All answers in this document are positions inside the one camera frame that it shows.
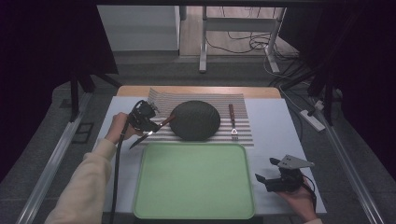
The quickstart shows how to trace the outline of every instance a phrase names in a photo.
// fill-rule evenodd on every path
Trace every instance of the black wire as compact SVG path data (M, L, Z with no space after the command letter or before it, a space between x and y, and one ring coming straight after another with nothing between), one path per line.
M289 74L287 74L286 76L281 77L279 80L277 80L274 84L274 86L276 86L276 84L280 83L281 81L283 81L284 79L289 79L293 76L295 76L296 74L298 74L301 70L303 70L306 67L306 63L302 63L300 64L296 69L294 69L293 71L291 71Z
M288 72L288 70L294 65L296 61L293 61L291 64L289 64L289 66L286 68L285 71L282 72L281 76L284 76L286 74L286 72ZM270 83L268 83L268 87L271 87L273 82L278 80L280 77L275 77Z
M257 13L257 18L259 18L261 9L262 9L262 8L259 7L259 12ZM251 17L251 12L252 12L252 10L253 10L253 7L250 8L249 17ZM221 11L223 17L226 17L224 7L221 7L221 8L220 8L220 11ZM265 37L265 36L266 36L266 35L271 36L270 34L253 35L252 32L250 32L250 35L249 35L249 36L244 36L244 37L232 37L232 36L230 35L230 32L227 32L227 34L228 34L228 37L230 37L230 38L233 39L233 40L241 40L241 39L248 39L248 38L249 38L249 39L250 39L250 40L249 40L250 50L240 51L240 52L238 52L238 51L232 51L232 50L229 50L229 49L225 49L225 48L213 46L212 44L209 43L209 41L208 41L207 39L206 39L206 43L207 43L210 47L212 47L212 48L215 48L215 49L222 49L222 50L225 50L225 51L228 51L228 52L231 52L231 53L248 53L248 52L251 52L251 51L253 51L253 50L255 50L255 49L256 49L256 50L263 50L263 49L265 49L265 46L268 45L268 41L267 41L267 42L264 42L264 41L257 41L256 39L257 39L257 38L263 38L263 39L269 40L270 38Z
M300 55L293 55L293 56L285 56L279 52L277 49L277 44L274 44L274 55L280 60L280 61L290 61L290 60L297 60L300 58Z
M116 162L114 165L114 187L113 187L113 202L111 204L111 213L110 213L110 224L114 221L114 215L116 213L116 205L117 205L117 192L119 188L119 168L120 168L120 152L122 141L124 139L126 130L128 129L129 122L128 120L125 122L124 127L122 129L122 133L120 135L119 145L117 146L117 154L116 154Z
M211 45L210 43L209 43L209 41L206 39L206 43L210 46L210 47L212 47L212 48L214 48L214 49L222 49L222 50L225 50L225 51L228 51L228 52L231 52L231 53L248 53L248 52L251 52L251 51L253 51L253 50L255 50L254 49L254 47L252 48L252 49L249 49L249 50L246 50L246 51L232 51L232 50L229 50L229 49L224 49L224 48L221 48L221 47L216 47L216 46L213 46L213 45Z
M305 101L310 107L312 107L313 110L315 110L315 107L313 105L311 105L311 103L309 103L301 94L298 94L295 91L289 90L291 93L293 93L294 95L300 97L303 101Z
M299 135L299 140L300 142L303 142L303 121L301 120L300 116L298 115L297 112L295 112L290 106L288 106L289 111L291 111L295 117L297 117L297 119L300 121L300 135Z
M306 176L306 175L303 175L303 176L304 176L305 178L307 178L307 179L311 182L312 187L314 188L313 191L315 192L315 184L314 184L314 181L312 181L311 178L309 178L309 177Z

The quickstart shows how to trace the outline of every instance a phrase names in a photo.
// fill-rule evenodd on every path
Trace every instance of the person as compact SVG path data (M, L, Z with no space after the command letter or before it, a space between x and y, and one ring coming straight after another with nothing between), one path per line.
M92 152L84 155L83 162L73 173L45 223L102 223L106 184L111 175L110 162L116 153L116 144L120 141L120 134L127 119L128 115L125 113L113 116L105 138ZM143 135L129 125L124 140L134 134ZM305 224L322 223L314 211L306 189L300 188L293 193L278 192L277 194L288 202Z

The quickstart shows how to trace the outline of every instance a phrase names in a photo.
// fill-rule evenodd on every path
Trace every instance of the striped mat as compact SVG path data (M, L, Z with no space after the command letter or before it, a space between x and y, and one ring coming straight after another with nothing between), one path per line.
M245 106L243 94L174 94L157 92L150 90L148 101L158 107L157 116L151 120L157 124L164 121L173 109L181 103L198 100L213 105L220 114L219 130L212 137L205 140L207 143L238 143L245 149L253 149L253 136L248 121L248 112ZM235 114L235 126L238 131L238 140L233 141L231 138L231 119L229 104L233 104ZM146 146L150 142L180 142L181 138L176 136L169 125L162 127L157 133L154 133L148 139L140 143Z

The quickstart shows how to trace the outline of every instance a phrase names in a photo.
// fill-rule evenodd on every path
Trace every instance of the white panel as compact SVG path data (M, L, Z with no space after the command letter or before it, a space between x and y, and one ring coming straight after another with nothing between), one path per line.
M178 50L178 7L98 6L98 10L113 51Z

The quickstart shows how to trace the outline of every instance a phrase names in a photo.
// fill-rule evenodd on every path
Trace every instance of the black cable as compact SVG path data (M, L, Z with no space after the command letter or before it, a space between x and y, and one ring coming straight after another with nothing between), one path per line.
M314 211L316 212L317 211L317 195L315 194L315 184L314 184L314 181L312 181L308 176L306 176L306 175L303 175L305 178L307 178L310 182L311 182L311 184L312 184L312 187L314 188L314 189L311 189L311 188L309 188L309 186L307 186L305 183L303 183L302 184L302 186L303 186L303 188L305 188L310 194L311 194L311 196L312 196L312 204L314 205Z
M294 56L285 56L280 53L280 51L277 49L277 44L274 44L274 55L281 61L290 61L290 60L296 60L300 58L299 54L296 54Z
M248 52L251 52L251 51L253 51L253 50L255 50L254 48L253 49L249 49L249 50L246 50L246 51L240 51L240 52L238 52L238 51L232 51L232 50L229 50L229 49L224 49L224 48L221 48L221 47L216 47L216 46L213 46L213 45L211 45L210 43L209 43L209 41L206 39L206 43L210 46L210 47L212 47L212 48L214 48L214 49L222 49L222 50L225 50L225 51L228 51L228 52L231 52L231 53L248 53Z
M262 8L260 7L260 8L259 8L259 12L258 12L258 14L257 14L257 18L259 18L261 9L262 9ZM249 17L251 17L251 12L252 12L252 10L253 10L253 7L250 8ZM220 11L221 11L223 17L226 17L224 7L221 7L221 8L220 8ZM210 47L212 47L212 48L215 48L215 49L222 49L222 50L225 50L225 51L228 51L228 52L231 52L231 53L248 53L248 52L253 51L254 49L256 49L256 50L263 50L263 49L265 49L265 46L268 45L268 41L269 41L269 38L268 38L268 37L265 37L265 36L266 36L266 35L270 35L270 34L253 35L253 33L250 32L250 35L249 35L249 36L244 36L244 37L232 37L232 36L230 35L230 32L227 32L227 34L228 34L228 37L230 37L230 38L233 39L233 40L242 40L242 39L248 39L248 38L249 38L249 39L250 39L250 40L249 40L250 50L240 51L240 52L238 52L238 51L232 51L232 50L229 50L229 49L225 49L225 48L213 46L212 44L209 43L209 41L208 41L207 39L206 39L206 43L207 43ZM257 41L256 39L258 39L258 38L263 38L263 39L266 39L266 40L268 40L268 41L266 41L266 42L265 42L265 41Z
M310 107L312 107L312 110L314 110L314 111L316 110L315 107L313 105L311 105L302 95L300 95L297 92L292 91L292 90L289 90L289 91L291 91L291 93L293 93L294 95L300 97L303 101L305 101Z
M294 70L292 70L289 74L285 74L285 73L283 73L284 74L284 76L283 77L276 77L275 78L275 80L273 80L275 83L273 84L274 85L274 87L276 86L276 84L278 84L278 83L280 83L283 79L285 79L285 78L291 78L291 77L293 77L294 75L296 75L298 72L300 72L300 70L302 70L304 67L306 66L306 63L302 63L302 64L300 64L297 68L295 68Z
M296 62L296 61L293 61L291 64L289 64L289 66L286 68L286 70L282 72L282 75L281 75L281 76L284 76L284 75L286 74L286 72L288 72L288 70L294 65L295 62ZM279 78L280 78L280 77L275 77L270 83L268 83L268 87L271 87L271 86L272 86L272 83L273 83L274 81L278 80Z
M116 205L117 205L117 192L119 188L119 168L120 168L120 152L121 152L121 146L122 146L122 141L125 137L126 130L128 129L129 126L129 121L127 120L124 124L124 127L122 129L121 135L120 135L120 141L117 146L117 152L116 152L116 162L114 165L114 187L113 187L113 202L111 204L111 213L110 213L110 224L113 223L114 221L114 215L116 213Z

